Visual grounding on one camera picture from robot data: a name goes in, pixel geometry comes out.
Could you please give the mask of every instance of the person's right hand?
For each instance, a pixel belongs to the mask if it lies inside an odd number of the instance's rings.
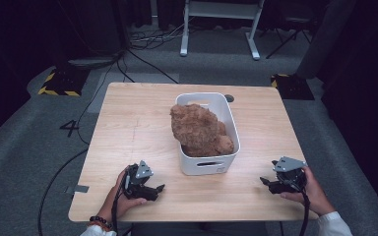
[[[336,211],[331,203],[328,201],[324,190],[321,188],[318,181],[315,179],[314,174],[308,166],[302,168],[305,172],[307,183],[305,186],[306,195],[311,202],[310,209],[322,216],[327,213]],[[301,193],[281,193],[281,198],[292,200],[304,204],[303,196]]]

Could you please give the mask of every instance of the wooden table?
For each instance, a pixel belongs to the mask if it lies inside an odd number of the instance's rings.
[[[241,148],[226,173],[186,176],[180,170],[169,111],[176,96],[186,92],[235,98],[230,109]],[[75,193],[69,217],[89,220],[118,173],[143,159],[155,172],[146,186],[165,188],[155,202],[129,210],[123,221],[301,220],[301,204],[272,195],[259,179],[276,179],[271,161],[283,155],[304,160],[274,88],[112,83],[78,183],[89,190]]]

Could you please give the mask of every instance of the person's left hand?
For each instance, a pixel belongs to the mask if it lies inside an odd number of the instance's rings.
[[[125,171],[123,170],[116,179],[116,184],[114,187],[111,188],[108,195],[106,196],[105,202],[103,203],[102,207],[100,208],[99,212],[97,213],[97,216],[100,216],[104,219],[106,219],[107,222],[112,222],[112,204],[115,199],[115,195],[118,191],[118,188],[120,188],[122,177],[124,176]],[[139,198],[139,199],[127,199],[127,197],[124,196],[124,194],[121,194],[121,196],[118,199],[118,206],[116,210],[116,216],[117,218],[121,217],[125,214],[125,212],[132,208],[139,205],[143,205],[147,202],[146,199]]]

